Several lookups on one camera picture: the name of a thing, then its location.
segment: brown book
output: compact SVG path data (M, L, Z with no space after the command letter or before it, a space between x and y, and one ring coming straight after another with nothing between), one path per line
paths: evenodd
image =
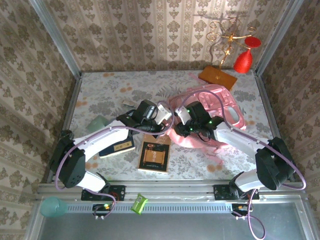
M167 135L154 138L145 134L142 140L138 170L167 174L170 144L171 140Z
M218 84L224 86L229 91L231 90L232 86L237 81L237 78L234 76L231 76L223 71L220 71L219 69L213 67L213 66L206 66L204 70L199 74L199 79L210 83L210 84Z

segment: green plastic clip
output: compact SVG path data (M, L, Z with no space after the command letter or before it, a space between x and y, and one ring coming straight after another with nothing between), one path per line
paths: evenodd
M136 198L131 210L141 215L141 212L144 209L144 206L146 205L147 201L147 198L138 193L138 197Z

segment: pink handbag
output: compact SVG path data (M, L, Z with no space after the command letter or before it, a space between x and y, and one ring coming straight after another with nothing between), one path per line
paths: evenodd
M224 113L227 121L239 129L242 129L242 130L246 129L245 118L241 113L240 108L238 107L231 93L222 85L206 84L199 87L188 88L187 92L179 94L174 97L170 97L168 99L168 102L171 105L172 109L175 110L176 108L180 107L183 100L189 94L201 89L208 90L212 93L217 94L223 102ZM221 104L219 103L218 99L214 95L208 92L195 93L185 102L185 106L195 101L199 101L203 105L204 109L210 114L211 117L213 116L222 117ZM176 125L179 122L181 122L181 120L178 117L176 117L174 124ZM210 139L209 141L203 141L195 133L192 133L187 137L179 136L176 134L173 128L169 129L166 132L166 134L170 137L170 139L174 143L185 148L204 148L204 147L226 148L230 146L226 143L215 141L212 139Z

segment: floral wallpaper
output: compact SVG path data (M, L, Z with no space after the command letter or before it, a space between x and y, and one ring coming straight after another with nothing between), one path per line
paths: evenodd
M23 239L74 82L26 0L0 0L0 240Z
M320 226L320 1L304 1L262 78Z
M262 46L253 49L254 67L289 0L44 0L83 72L202 70L218 65L225 43L206 39L212 19L238 17L239 35L248 27ZM224 64L244 51L235 44Z

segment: book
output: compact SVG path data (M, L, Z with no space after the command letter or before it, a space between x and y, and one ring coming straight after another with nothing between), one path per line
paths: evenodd
M128 152L130 150L135 149L135 142L132 136L129 136L127 139L123 141L118 141L115 144L112 144L102 151L99 152L99 157L101 159L115 156L121 153Z
M170 145L171 140L167 135L157 139L151 135L144 135L138 170L167 174Z

